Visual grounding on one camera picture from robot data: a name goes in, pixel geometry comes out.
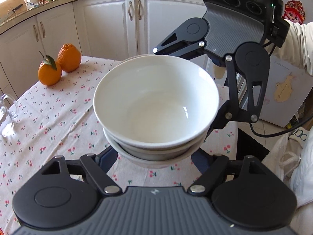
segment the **tablecloth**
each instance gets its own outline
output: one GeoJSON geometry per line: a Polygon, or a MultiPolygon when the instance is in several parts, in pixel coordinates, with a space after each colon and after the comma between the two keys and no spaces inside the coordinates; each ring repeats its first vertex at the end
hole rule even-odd
{"type": "MultiPolygon", "coordinates": [[[[93,94],[100,79],[118,64],[82,57],[80,67],[63,73],[56,85],[46,87],[38,82],[17,100],[19,115],[12,135],[0,137],[0,228],[4,234],[12,234],[19,227],[11,205],[15,192],[48,160],[55,155],[78,159],[108,147],[93,111],[93,94]]],[[[218,85],[218,90],[222,105],[228,89],[218,85]]],[[[237,123],[214,130],[202,148],[235,159],[237,123]]],[[[119,155],[108,175],[125,189],[128,185],[188,187],[201,173],[190,157],[164,169],[150,170],[119,155]]]]}

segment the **gray ribbed panel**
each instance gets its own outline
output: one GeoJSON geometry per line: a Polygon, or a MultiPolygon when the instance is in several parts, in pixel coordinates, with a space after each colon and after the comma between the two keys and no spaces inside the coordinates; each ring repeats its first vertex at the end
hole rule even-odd
{"type": "Polygon", "coordinates": [[[262,23],[216,4],[206,3],[206,6],[203,18],[209,23],[205,37],[207,50],[224,57],[227,53],[233,54],[242,43],[260,43],[264,33],[262,23]]]}
{"type": "Polygon", "coordinates": [[[60,231],[19,228],[15,235],[295,235],[288,227],[254,232],[220,218],[205,198],[190,196],[181,187],[129,187],[118,197],[106,198],[88,220],[60,231]]]}

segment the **stacked bowl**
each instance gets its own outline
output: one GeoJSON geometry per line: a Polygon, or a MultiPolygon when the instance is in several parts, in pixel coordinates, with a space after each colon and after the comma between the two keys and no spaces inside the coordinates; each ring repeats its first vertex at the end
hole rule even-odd
{"type": "Polygon", "coordinates": [[[94,111],[108,142],[145,168],[164,168],[192,155],[218,108],[210,75],[173,56],[127,59],[103,77],[94,93],[94,111]]]}

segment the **wooden cutting board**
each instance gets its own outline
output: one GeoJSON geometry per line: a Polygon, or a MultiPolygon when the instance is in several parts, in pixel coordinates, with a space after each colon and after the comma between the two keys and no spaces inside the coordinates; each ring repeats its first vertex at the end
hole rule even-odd
{"type": "Polygon", "coordinates": [[[0,18],[1,18],[1,21],[5,20],[7,18],[7,12],[8,11],[9,11],[8,19],[16,16],[17,14],[20,14],[20,13],[23,13],[23,12],[27,11],[27,7],[25,5],[25,1],[24,0],[6,0],[3,3],[0,3],[0,18]],[[23,5],[16,10],[16,14],[15,13],[10,13],[10,11],[12,11],[14,8],[19,6],[20,4],[23,4],[23,5]]]}

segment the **beige stain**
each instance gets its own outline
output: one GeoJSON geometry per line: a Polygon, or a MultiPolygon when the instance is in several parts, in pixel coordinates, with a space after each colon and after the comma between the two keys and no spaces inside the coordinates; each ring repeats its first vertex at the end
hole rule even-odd
{"type": "Polygon", "coordinates": [[[293,90],[291,87],[291,80],[294,78],[293,75],[289,74],[283,83],[276,83],[276,90],[274,93],[274,99],[276,102],[287,101],[293,90]]]}

